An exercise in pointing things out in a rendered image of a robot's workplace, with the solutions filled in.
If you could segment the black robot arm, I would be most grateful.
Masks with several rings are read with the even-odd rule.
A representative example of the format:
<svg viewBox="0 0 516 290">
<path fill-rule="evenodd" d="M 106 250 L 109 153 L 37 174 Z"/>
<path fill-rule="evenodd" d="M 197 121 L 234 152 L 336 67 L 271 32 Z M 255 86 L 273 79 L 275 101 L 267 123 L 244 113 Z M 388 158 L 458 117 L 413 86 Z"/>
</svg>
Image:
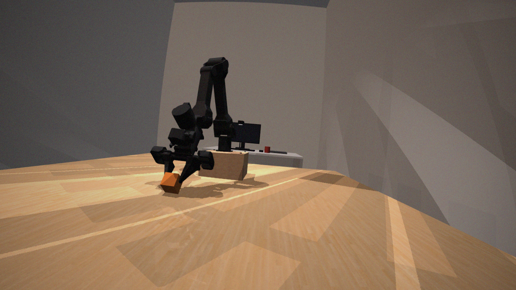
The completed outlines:
<svg viewBox="0 0 516 290">
<path fill-rule="evenodd" d="M 236 131 L 232 118 L 227 112 L 225 87 L 229 62 L 225 57 L 209 58 L 203 65 L 200 69 L 201 77 L 195 107 L 191 108 L 190 103 L 183 103 L 173 109 L 172 114 L 179 128 L 170 130 L 168 139 L 171 143 L 169 146 L 172 148 L 179 145 L 189 149 L 191 143 L 195 142 L 195 137 L 198 141 L 204 139 L 202 129 L 209 129 L 213 123 L 214 137 L 219 137 L 216 151 L 232 152 L 231 138 L 236 138 Z M 213 87 L 217 110 L 214 120 L 210 108 Z"/>
</svg>

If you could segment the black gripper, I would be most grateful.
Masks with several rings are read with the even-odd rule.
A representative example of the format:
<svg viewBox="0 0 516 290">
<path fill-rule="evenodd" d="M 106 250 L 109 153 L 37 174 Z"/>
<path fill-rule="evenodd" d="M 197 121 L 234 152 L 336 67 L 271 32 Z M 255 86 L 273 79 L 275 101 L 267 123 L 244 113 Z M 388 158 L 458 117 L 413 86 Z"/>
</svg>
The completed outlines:
<svg viewBox="0 0 516 290">
<path fill-rule="evenodd" d="M 175 168 L 173 160 L 185 161 L 185 167 L 179 177 L 179 183 L 183 183 L 192 173 L 200 171 L 200 166 L 205 170 L 212 170 L 214 167 L 212 152 L 198 151 L 198 143 L 199 141 L 195 137 L 195 142 L 193 144 L 191 143 L 189 149 L 185 149 L 184 146 L 175 145 L 174 152 L 167 150 L 166 147 L 154 146 L 150 154 L 153 156 L 156 163 L 164 165 L 164 174 L 165 172 L 173 172 Z M 198 155 L 194 155 L 197 151 Z"/>
</svg>

